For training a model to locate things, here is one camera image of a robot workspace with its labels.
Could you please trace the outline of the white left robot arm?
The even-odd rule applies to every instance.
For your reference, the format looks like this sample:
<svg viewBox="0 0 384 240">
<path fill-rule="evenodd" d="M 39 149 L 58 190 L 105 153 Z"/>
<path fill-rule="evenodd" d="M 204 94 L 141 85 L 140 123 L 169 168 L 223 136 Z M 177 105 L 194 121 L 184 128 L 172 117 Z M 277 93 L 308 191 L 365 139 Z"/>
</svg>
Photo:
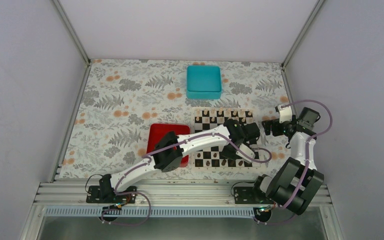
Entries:
<svg viewBox="0 0 384 240">
<path fill-rule="evenodd" d="M 133 185 L 155 173 L 167 173 L 178 169 L 184 157 L 195 154 L 196 159 L 222 163 L 244 161 L 259 163 L 257 150 L 252 149 L 260 137 L 258 125 L 241 124 L 235 119 L 227 119 L 223 124 L 198 133 L 177 135 L 168 132 L 155 145 L 154 151 L 142 156 L 142 160 L 117 173 L 102 175 L 90 193 L 93 200 L 100 203 L 120 203 L 126 196 L 134 195 Z"/>
</svg>

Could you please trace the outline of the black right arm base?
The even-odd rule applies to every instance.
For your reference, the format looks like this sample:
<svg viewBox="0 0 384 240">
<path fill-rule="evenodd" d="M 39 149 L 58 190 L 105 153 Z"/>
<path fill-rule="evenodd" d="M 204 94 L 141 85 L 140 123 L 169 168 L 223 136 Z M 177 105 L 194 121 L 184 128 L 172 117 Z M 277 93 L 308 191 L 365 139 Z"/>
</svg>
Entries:
<svg viewBox="0 0 384 240">
<path fill-rule="evenodd" d="M 266 204 L 268 199 L 266 194 L 261 190 L 261 183 L 253 182 L 252 186 L 237 186 L 238 184 L 251 184 L 251 181 L 239 181 L 232 185 L 230 189 L 231 195 L 235 198 L 236 204 Z"/>
</svg>

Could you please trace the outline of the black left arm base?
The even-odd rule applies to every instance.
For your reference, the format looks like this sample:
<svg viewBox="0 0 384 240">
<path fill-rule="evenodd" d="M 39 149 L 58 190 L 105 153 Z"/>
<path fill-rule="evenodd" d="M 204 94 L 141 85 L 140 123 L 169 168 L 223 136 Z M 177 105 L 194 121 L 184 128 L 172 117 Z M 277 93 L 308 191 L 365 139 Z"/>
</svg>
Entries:
<svg viewBox="0 0 384 240">
<path fill-rule="evenodd" d="M 98 185 L 90 185 L 89 181 L 93 176 L 99 176 Z M 87 194 L 86 203 L 88 204 L 111 204 L 102 208 L 101 215 L 98 217 L 103 223 L 112 223 L 117 219 L 116 216 L 105 216 L 106 210 L 119 210 L 127 204 L 134 204 L 137 198 L 137 187 L 130 186 L 122 192 L 122 195 L 117 195 L 111 183 L 111 174 L 92 174 L 85 182 L 84 190 Z"/>
</svg>

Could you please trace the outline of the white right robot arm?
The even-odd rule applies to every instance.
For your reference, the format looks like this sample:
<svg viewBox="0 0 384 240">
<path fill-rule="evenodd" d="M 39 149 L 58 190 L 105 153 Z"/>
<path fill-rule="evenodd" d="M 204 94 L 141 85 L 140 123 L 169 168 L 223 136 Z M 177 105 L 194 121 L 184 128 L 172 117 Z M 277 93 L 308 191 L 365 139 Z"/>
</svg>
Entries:
<svg viewBox="0 0 384 240">
<path fill-rule="evenodd" d="M 320 114 L 304 107 L 296 116 L 289 107 L 276 107 L 279 118 L 265 120 L 262 126 L 266 135 L 286 136 L 290 157 L 274 177 L 262 175 L 261 182 L 251 189 L 251 198 L 258 204 L 267 199 L 274 201 L 296 215 L 309 206 L 324 182 L 314 163 L 313 149 L 316 143 L 314 124 Z"/>
</svg>

